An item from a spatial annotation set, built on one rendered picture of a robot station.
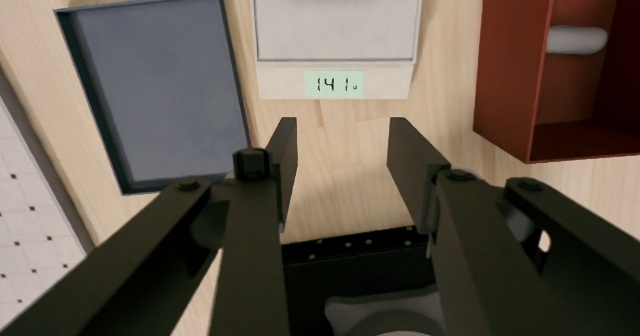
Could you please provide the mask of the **white digital scale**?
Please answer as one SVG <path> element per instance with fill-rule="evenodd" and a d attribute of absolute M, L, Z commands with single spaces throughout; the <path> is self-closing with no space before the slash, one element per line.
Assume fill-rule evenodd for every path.
<path fill-rule="evenodd" d="M 250 0 L 260 99 L 407 99 L 421 4 Z"/>

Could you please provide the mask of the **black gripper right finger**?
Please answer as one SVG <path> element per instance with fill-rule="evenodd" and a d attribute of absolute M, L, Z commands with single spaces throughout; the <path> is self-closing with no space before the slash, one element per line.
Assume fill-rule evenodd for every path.
<path fill-rule="evenodd" d="M 535 178 L 452 166 L 405 117 L 386 165 L 429 234 L 447 336 L 640 336 L 638 238 Z"/>

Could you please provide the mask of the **grey table edge trim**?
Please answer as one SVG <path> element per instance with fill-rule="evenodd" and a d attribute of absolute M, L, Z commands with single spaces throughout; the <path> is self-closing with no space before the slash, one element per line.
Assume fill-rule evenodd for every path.
<path fill-rule="evenodd" d="M 44 183 L 83 257 L 95 246 L 0 68 L 0 106 Z"/>

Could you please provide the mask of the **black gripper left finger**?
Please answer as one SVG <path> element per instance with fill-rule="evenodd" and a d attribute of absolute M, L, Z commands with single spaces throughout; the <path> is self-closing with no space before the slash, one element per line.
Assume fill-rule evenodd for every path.
<path fill-rule="evenodd" d="M 279 233 L 297 117 L 282 117 L 265 148 L 232 158 L 221 184 L 185 177 L 166 187 L 0 336 L 172 336 L 219 249 L 206 336 L 290 336 Z"/>

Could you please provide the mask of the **grey co2 cylinder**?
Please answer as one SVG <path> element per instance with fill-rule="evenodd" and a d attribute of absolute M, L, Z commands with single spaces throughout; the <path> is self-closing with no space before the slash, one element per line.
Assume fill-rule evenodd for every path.
<path fill-rule="evenodd" d="M 607 39 L 607 33 L 598 27 L 550 26 L 545 53 L 593 54 Z"/>

